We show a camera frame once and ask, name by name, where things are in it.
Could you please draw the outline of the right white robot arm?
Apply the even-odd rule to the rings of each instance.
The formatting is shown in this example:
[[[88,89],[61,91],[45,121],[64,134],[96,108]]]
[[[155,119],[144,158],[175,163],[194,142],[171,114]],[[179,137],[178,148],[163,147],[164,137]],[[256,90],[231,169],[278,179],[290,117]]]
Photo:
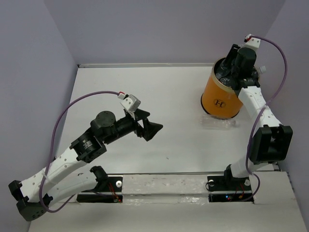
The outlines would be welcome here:
[[[233,44],[216,71],[219,79],[229,80],[235,95],[254,120],[246,155],[225,170],[222,184],[226,189],[234,189],[240,179],[258,169],[284,160],[293,135],[292,128],[283,125],[265,101],[255,61],[254,49]]]

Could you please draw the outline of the clear bottle long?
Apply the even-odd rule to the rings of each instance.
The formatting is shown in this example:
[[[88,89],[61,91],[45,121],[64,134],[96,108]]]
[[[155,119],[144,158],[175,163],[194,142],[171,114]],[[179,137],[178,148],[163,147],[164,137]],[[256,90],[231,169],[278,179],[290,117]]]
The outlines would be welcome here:
[[[252,70],[252,78],[260,79],[261,75],[267,71],[266,66],[254,67]]]

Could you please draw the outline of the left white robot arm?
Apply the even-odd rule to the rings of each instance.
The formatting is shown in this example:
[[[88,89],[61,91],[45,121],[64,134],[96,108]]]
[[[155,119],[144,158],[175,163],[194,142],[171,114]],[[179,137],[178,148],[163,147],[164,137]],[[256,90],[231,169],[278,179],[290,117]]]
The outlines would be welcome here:
[[[71,173],[91,163],[107,151],[106,145],[130,133],[151,140],[163,125],[148,120],[150,113],[137,109],[119,120],[110,111],[100,112],[80,137],[65,152],[32,177],[9,184],[16,199],[16,207],[25,221],[33,221],[45,214],[60,200],[85,190],[101,191],[109,185],[109,178],[101,166],[71,176]]]

